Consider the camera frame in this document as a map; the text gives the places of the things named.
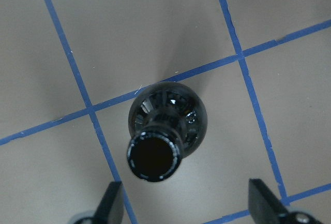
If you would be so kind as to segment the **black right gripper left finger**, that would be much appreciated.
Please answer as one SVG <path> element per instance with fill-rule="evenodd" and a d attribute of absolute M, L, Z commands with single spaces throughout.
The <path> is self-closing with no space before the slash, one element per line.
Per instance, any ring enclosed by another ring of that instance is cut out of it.
<path fill-rule="evenodd" d="M 122 223 L 123 216 L 122 182 L 111 182 L 93 215 L 93 223 Z"/>

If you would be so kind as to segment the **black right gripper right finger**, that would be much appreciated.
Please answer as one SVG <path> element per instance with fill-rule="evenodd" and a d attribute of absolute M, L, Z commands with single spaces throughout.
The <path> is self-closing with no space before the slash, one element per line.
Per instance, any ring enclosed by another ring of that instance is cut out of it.
<path fill-rule="evenodd" d="M 289 212 L 258 178 L 249 180 L 248 210 L 254 223 L 257 224 L 297 223 L 295 212 Z"/>

